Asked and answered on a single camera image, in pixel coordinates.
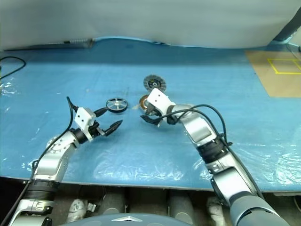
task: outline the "cable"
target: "cable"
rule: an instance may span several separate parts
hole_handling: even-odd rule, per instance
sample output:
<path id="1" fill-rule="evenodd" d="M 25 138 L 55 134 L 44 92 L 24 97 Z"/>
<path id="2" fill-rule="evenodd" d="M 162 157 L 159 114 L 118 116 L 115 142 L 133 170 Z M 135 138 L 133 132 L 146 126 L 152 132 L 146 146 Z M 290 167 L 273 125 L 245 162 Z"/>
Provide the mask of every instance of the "cable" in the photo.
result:
<path id="1" fill-rule="evenodd" d="M 0 59 L 0 62 L 1 62 L 2 60 L 4 60 L 4 59 L 7 59 L 7 58 L 18 59 L 18 60 L 20 60 L 20 61 L 23 62 L 23 65 L 22 65 L 21 67 L 18 67 L 18 68 L 15 69 L 15 70 L 13 70 L 12 72 L 9 72 L 9 73 L 3 75 L 2 77 L 0 77 L 0 80 L 1 80 L 1 79 L 4 79 L 5 77 L 8 77 L 9 75 L 11 75 L 11 74 L 13 74 L 13 73 L 15 73 L 15 72 L 21 70 L 22 68 L 24 68 L 24 67 L 26 66 L 26 62 L 25 62 L 23 59 L 18 58 L 18 57 L 16 57 L 16 56 L 8 56 L 8 57 L 5 56 L 5 57 L 3 57 L 3 58 Z"/>
<path id="2" fill-rule="evenodd" d="M 165 115 L 160 116 L 160 117 L 158 117 L 158 118 L 156 118 L 156 119 L 154 119 L 154 120 L 155 120 L 155 121 L 161 120 L 161 119 L 163 119 L 163 118 L 172 116 L 172 115 L 177 114 L 177 113 L 182 113 L 182 112 L 183 112 L 183 114 L 180 115 L 180 117 L 183 117 L 187 112 L 196 112 L 196 113 L 199 113 L 200 115 L 202 115 L 202 116 L 204 116 L 204 117 L 206 118 L 206 120 L 209 122 L 210 126 L 212 127 L 212 129 L 214 130 L 214 132 L 216 133 L 217 136 L 221 136 L 220 133 L 217 131 L 216 127 L 214 126 L 214 124 L 212 123 L 212 121 L 210 120 L 210 118 L 209 118 L 205 113 L 203 113 L 203 112 L 201 112 L 201 111 L 199 111 L 199 110 L 195 110 L 195 109 L 194 109 L 194 108 L 197 108 L 197 107 L 208 107 L 208 108 L 212 109 L 213 111 L 215 111 L 215 112 L 217 113 L 217 115 L 220 117 L 221 122 L 222 122 L 224 137 L 225 137 L 224 140 L 221 139 L 221 141 L 224 143 L 224 145 L 225 145 L 226 148 L 229 150 L 229 152 L 233 155 L 233 157 L 236 159 L 236 161 L 238 161 L 238 163 L 239 163 L 239 164 L 241 165 L 241 167 L 244 169 L 244 171 L 246 172 L 246 174 L 247 174 L 247 176 L 249 177 L 250 181 L 251 181 L 252 184 L 254 185 L 255 190 L 256 190 L 258 196 L 259 196 L 260 198 L 262 198 L 263 200 L 265 200 L 264 197 L 263 197 L 263 195 L 262 195 L 262 192 L 260 191 L 259 187 L 257 186 L 257 184 L 256 184 L 256 182 L 255 182 L 255 180 L 254 180 L 254 178 L 252 177 L 252 175 L 250 174 L 250 172 L 248 171 L 248 169 L 245 167 L 245 165 L 242 163 L 242 161 L 239 159 L 239 157 L 235 154 L 235 152 L 229 147 L 229 143 L 227 142 L 227 138 L 226 138 L 226 136 L 227 136 L 226 124 L 225 124 L 225 121 L 224 121 L 222 115 L 219 113 L 219 111 L 218 111 L 216 108 L 214 108 L 214 107 L 212 107 L 212 106 L 210 106 L 210 105 L 196 105 L 196 106 L 193 106 L 192 108 L 183 109 L 183 110 L 174 111 L 174 112 L 172 112 L 172 113 L 165 114 Z"/>
<path id="3" fill-rule="evenodd" d="M 38 158 L 38 160 L 33 161 L 32 163 L 32 174 L 29 178 L 29 180 L 27 181 L 25 187 L 23 188 L 22 192 L 20 193 L 20 195 L 18 196 L 17 200 L 15 201 L 14 205 L 12 206 L 12 208 L 10 208 L 9 212 L 7 213 L 7 215 L 5 216 L 5 218 L 3 219 L 2 223 L 0 226 L 4 226 L 5 223 L 8 221 L 9 217 L 13 214 L 13 211 L 15 211 L 15 209 L 17 208 L 17 205 L 19 204 L 20 200 L 22 199 L 22 197 L 24 196 L 29 184 L 32 182 L 32 178 L 34 176 L 34 172 L 37 169 L 37 166 L 41 160 L 41 158 L 46 154 L 46 152 L 49 150 L 49 148 L 56 142 L 58 141 L 58 139 L 60 139 L 70 128 L 73 122 L 73 109 L 72 109 L 72 103 L 69 97 L 67 97 L 67 101 L 68 101 L 68 105 L 69 105 L 69 109 L 70 109 L 70 122 L 68 127 L 64 130 L 63 133 L 61 133 L 57 138 L 55 138 L 47 147 L 46 149 L 43 151 L 43 153 L 41 154 L 41 156 Z"/>
<path id="4" fill-rule="evenodd" d="M 297 58 L 298 60 L 301 61 L 301 58 L 299 58 L 299 57 L 293 52 L 293 50 L 291 49 L 290 43 L 289 43 L 289 42 L 286 44 L 286 48 L 287 48 L 287 49 L 295 56 L 295 58 Z"/>

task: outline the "blue plastic sheet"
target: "blue plastic sheet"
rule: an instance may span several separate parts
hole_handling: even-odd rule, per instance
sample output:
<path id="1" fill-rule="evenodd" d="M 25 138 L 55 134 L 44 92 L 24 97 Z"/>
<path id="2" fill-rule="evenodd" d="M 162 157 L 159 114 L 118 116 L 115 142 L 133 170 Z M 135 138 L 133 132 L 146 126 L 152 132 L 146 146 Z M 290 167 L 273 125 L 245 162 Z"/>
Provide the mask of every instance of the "blue plastic sheet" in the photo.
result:
<path id="1" fill-rule="evenodd" d="M 103 40 L 92 49 L 8 52 L 27 66 L 1 80 L 0 175 L 28 178 L 31 163 L 68 124 L 66 96 L 92 110 L 125 98 L 123 113 L 98 118 L 109 137 L 71 157 L 64 182 L 211 190 L 211 175 L 181 125 L 145 123 L 143 79 L 163 77 L 178 104 L 210 104 L 223 115 L 233 150 L 264 191 L 301 190 L 301 99 L 269 97 L 243 50 L 184 48 Z M 19 66 L 3 62 L 3 74 Z M 210 115 L 221 131 L 214 113 Z"/>

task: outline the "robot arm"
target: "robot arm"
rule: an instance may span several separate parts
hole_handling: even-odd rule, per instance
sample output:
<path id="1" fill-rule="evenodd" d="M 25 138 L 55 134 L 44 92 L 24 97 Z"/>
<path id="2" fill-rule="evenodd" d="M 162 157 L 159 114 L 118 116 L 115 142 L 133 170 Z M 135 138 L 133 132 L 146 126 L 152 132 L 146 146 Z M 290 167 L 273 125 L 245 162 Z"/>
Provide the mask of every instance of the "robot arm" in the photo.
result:
<path id="1" fill-rule="evenodd" d="M 50 226 L 50 214 L 54 206 L 55 194 L 65 175 L 68 160 L 80 144 L 92 141 L 96 136 L 108 136 L 122 121 L 117 121 L 107 130 L 99 128 L 95 120 L 107 111 L 101 108 L 95 112 L 88 108 L 73 106 L 76 111 L 74 121 L 77 129 L 64 133 L 43 155 L 35 167 L 32 181 L 19 202 L 9 226 Z"/>
<path id="2" fill-rule="evenodd" d="M 212 174 L 211 184 L 222 204 L 230 206 L 231 220 L 234 226 L 288 224 L 262 198 L 249 178 L 240 161 L 231 153 L 228 144 L 213 129 L 213 125 L 199 113 L 182 110 L 191 105 L 177 105 L 159 89 L 153 89 L 147 98 L 146 114 L 166 115 L 159 121 L 148 116 L 142 118 L 160 126 L 162 121 L 175 124 L 180 121 L 186 134 Z"/>

